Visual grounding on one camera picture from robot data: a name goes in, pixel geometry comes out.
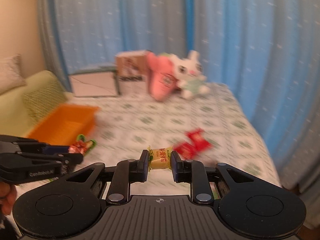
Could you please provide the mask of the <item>person's left hand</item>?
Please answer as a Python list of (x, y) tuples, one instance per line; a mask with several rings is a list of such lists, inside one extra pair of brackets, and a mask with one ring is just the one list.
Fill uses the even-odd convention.
[(0, 183), (1, 191), (1, 211), (8, 216), (12, 212), (13, 205), (17, 198), (17, 190), (15, 185), (9, 185), (5, 182)]

